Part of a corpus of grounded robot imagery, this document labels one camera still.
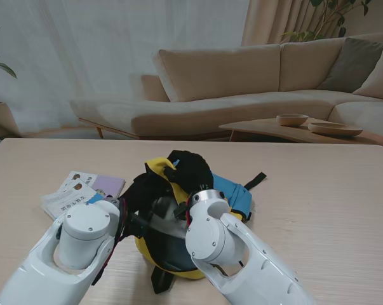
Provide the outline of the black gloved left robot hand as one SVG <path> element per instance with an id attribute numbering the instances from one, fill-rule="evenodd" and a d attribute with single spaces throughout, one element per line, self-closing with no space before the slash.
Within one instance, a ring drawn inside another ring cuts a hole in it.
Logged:
<path id="1" fill-rule="evenodd" d="M 154 210 L 162 215 L 161 208 L 155 205 L 159 199 L 173 195 L 170 183 L 152 172 L 145 172 L 133 180 L 130 187 L 119 197 L 125 202 L 129 214 L 138 213 L 139 216 L 149 220 Z"/>

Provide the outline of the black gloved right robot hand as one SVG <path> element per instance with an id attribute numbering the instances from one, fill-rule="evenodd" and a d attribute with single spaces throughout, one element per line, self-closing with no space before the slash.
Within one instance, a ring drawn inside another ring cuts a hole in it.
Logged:
<path id="1" fill-rule="evenodd" d="M 168 160 L 172 164 L 175 163 L 175 168 L 166 166 L 163 170 L 164 175 L 170 182 L 178 184 L 186 193 L 213 189 L 212 172 L 208 163 L 199 154 L 173 150 Z"/>

